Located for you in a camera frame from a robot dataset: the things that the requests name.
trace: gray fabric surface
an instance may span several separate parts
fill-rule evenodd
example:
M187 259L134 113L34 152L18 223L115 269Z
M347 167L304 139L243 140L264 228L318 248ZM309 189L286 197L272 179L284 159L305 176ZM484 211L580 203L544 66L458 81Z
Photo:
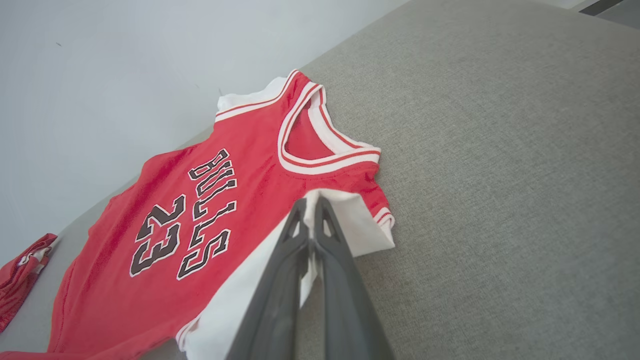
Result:
M302 68L336 126L383 151L397 248L356 263L398 359L637 358L639 58L640 32L594 17L433 0ZM0 349L46 348L63 271L105 205L61 234ZM316 288L301 359L322 358L320 303Z

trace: bulls jersey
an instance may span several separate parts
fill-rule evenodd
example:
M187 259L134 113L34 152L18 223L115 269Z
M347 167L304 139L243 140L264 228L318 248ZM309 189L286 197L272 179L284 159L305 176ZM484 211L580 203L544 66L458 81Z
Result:
M338 132L325 102L295 70L221 97L206 141L148 160L89 230L37 358L134 359L170 338L189 359L224 358L301 197L311 229L315 200L332 202L354 256L392 248L394 218L374 181L380 149Z

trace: white fabric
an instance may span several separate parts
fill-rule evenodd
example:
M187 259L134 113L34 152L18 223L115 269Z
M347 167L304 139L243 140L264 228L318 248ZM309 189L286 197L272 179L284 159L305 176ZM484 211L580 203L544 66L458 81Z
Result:
M303 221L311 234L315 227L314 213L320 196L331 202L354 256L395 246L390 233L392 221L387 222L385 226L388 229L383 230L371 216L359 194L338 190L316 189L305 195L307 208ZM225 358L285 221L286 218L282 219L236 268L200 315L178 332L178 346L186 352L189 360ZM307 299L318 274L314 261L310 260L309 265L309 271L301 280L300 306Z

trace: white wall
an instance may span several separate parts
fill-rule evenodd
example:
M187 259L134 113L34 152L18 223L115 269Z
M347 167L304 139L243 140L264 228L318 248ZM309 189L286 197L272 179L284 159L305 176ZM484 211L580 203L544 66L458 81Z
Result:
M402 3L0 1L0 266Z

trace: red fabric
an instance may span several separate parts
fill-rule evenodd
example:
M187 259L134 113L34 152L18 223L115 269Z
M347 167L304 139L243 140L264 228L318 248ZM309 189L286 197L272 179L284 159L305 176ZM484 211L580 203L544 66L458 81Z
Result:
M135 359L194 319L309 190L361 193L373 215L388 207L373 180L375 162L316 176L280 164L282 122L309 82L297 73L273 104L221 120L204 142L148 160L136 184L110 200L67 270L48 354L0 358ZM293 150L307 156L327 151ZM222 153L227 157L216 162ZM225 183L228 188L216 193Z
M49 262L49 246L56 238L56 235L46 234L17 258L0 268L0 332L3 332L13 320L38 279L42 266ZM43 251L42 259L32 256L42 249L46 249Z

